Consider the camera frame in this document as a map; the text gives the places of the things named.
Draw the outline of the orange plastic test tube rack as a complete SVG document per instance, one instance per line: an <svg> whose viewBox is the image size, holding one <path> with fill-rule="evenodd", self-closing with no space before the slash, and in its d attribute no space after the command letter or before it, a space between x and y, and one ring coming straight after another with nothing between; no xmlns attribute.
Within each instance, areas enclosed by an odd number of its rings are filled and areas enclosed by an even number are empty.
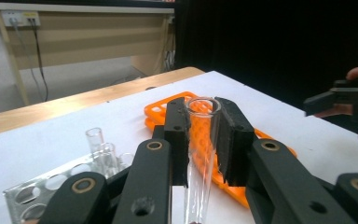
<svg viewBox="0 0 358 224"><path fill-rule="evenodd" d="M192 98L196 98L196 95L189 91L184 91L168 98L159 100L155 103L147 105L144 109L146 119L145 126L153 132L154 127L156 125L161 125L165 121L166 117L166 109L167 103L173 99L184 97L185 98L185 106L186 102ZM255 129L255 139L257 138L269 138L269 136L259 130ZM237 202L239 202L243 206L247 206L248 202L245 196L245 187L231 187L227 183L224 182L223 175L218 170L218 159L217 155L214 157L214 165L213 165L213 175L212 181L218 186L218 188L225 191L228 195L234 198Z"/></svg>

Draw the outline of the clear glass test tube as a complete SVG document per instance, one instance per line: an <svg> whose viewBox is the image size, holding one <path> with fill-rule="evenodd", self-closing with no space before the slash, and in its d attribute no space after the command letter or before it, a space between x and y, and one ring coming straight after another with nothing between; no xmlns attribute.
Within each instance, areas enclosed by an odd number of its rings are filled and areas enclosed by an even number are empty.
<svg viewBox="0 0 358 224"><path fill-rule="evenodd" d="M91 128L85 132L89 142L90 153L94 154L98 151L100 145L103 143L103 132L101 128Z"/></svg>
<svg viewBox="0 0 358 224"><path fill-rule="evenodd" d="M221 105L214 98L196 97L186 102L189 118L185 224L205 224L212 184Z"/></svg>
<svg viewBox="0 0 358 224"><path fill-rule="evenodd" d="M117 157L113 144L100 144L98 163L101 167L101 172L106 178L110 178L118 172Z"/></svg>

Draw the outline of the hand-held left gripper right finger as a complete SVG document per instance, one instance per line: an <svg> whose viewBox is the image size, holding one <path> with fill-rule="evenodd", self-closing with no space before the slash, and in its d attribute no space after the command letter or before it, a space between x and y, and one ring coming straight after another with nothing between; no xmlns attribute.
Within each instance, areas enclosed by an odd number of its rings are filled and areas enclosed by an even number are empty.
<svg viewBox="0 0 358 224"><path fill-rule="evenodd" d="M221 105L217 137L218 170L231 187L245 187L255 129L240 108L226 98L215 97Z"/></svg>

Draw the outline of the light wooden desk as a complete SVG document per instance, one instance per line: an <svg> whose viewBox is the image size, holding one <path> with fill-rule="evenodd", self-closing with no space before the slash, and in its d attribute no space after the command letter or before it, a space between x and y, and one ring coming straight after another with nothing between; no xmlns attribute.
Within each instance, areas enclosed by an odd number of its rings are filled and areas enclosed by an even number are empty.
<svg viewBox="0 0 358 224"><path fill-rule="evenodd" d="M4 25L3 10L37 11L41 25ZM0 36L21 100L30 104L21 71L129 57L146 76L164 70L164 54L174 47L173 8L89 7L0 3Z"/></svg>

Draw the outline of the white table board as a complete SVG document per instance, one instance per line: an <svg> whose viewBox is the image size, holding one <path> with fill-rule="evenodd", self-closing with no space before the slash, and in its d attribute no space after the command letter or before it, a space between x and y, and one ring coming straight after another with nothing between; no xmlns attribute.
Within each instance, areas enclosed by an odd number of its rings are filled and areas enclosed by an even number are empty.
<svg viewBox="0 0 358 224"><path fill-rule="evenodd" d="M355 133L209 72L0 133L0 224L11 224L5 189L88 154L85 132L90 128L101 128L117 153L134 152L150 136L144 125L145 106L181 91L234 101L254 127L293 148L303 165L325 181L358 173Z"/></svg>

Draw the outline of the silver metal test tube rack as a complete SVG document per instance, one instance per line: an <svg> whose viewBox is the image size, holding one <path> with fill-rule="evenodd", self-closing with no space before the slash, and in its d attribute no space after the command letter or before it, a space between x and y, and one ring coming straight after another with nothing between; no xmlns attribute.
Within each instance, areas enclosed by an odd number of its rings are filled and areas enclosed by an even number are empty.
<svg viewBox="0 0 358 224"><path fill-rule="evenodd" d="M97 171L97 165L91 155L86 155L4 190L11 223L23 224L29 219L39 219L50 198L69 177Z"/></svg>

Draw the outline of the black curtain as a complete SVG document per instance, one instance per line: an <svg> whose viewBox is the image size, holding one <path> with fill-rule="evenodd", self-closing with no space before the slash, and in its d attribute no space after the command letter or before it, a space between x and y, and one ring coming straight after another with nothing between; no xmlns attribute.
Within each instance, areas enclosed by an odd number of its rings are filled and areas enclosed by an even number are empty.
<svg viewBox="0 0 358 224"><path fill-rule="evenodd" d="M179 0L178 67L300 107L358 67L358 0Z"/></svg>

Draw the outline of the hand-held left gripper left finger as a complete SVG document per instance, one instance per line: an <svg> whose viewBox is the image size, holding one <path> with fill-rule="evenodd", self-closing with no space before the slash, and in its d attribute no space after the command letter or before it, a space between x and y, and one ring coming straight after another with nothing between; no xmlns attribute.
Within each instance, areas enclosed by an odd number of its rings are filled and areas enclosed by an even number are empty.
<svg viewBox="0 0 358 224"><path fill-rule="evenodd" d="M185 98L179 97L167 103L165 121L161 125L156 125L152 134L153 138L161 138L170 143L172 149L172 184L174 186L188 186L188 126Z"/></svg>

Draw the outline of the white wall socket strip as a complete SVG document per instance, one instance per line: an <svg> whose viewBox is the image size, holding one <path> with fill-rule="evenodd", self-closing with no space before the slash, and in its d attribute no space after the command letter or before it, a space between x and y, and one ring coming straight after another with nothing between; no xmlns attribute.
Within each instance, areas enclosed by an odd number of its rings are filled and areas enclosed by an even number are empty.
<svg viewBox="0 0 358 224"><path fill-rule="evenodd" d="M1 16L6 27L12 27L14 24L19 27L41 25L37 11L3 10Z"/></svg>

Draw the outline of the wooden table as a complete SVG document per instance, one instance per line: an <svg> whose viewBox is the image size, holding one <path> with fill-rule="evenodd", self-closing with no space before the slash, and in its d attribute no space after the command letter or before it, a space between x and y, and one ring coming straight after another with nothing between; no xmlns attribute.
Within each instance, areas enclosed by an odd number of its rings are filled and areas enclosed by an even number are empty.
<svg viewBox="0 0 358 224"><path fill-rule="evenodd" d="M203 71L196 67L185 67L170 72L135 79L125 83L82 92L48 102L28 105L0 113L0 133L54 119L78 110L160 87L187 78L199 76Z"/></svg>

